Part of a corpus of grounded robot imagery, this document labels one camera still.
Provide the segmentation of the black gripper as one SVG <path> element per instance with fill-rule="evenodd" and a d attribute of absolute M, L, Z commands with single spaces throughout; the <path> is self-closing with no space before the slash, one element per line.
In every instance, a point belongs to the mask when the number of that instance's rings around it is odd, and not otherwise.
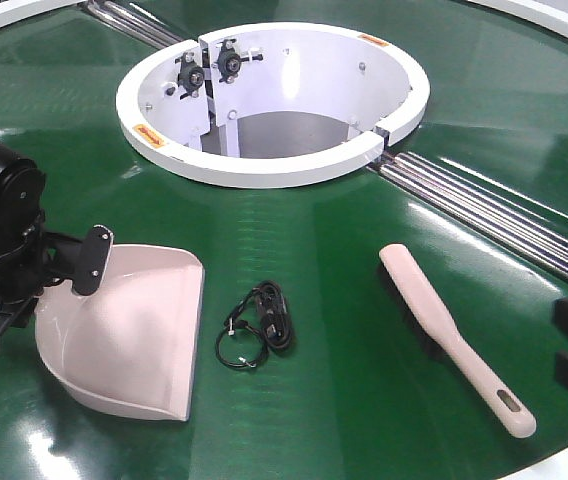
<path fill-rule="evenodd" d="M 11 327 L 25 328 L 47 287 L 72 281 L 90 296 L 100 287 L 113 232 L 95 225 L 83 239 L 45 228 L 45 213 L 0 213 L 0 340 Z"/>

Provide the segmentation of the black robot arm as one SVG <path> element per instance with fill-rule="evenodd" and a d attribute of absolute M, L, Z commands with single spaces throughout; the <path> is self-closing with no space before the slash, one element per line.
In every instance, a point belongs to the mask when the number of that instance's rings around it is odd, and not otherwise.
<path fill-rule="evenodd" d="M 0 339 L 27 325 L 45 288 L 70 281 L 74 293 L 89 296 L 106 270 L 112 232 L 95 225 L 79 239 L 47 230 L 45 183 L 33 160 L 0 143 Z"/>

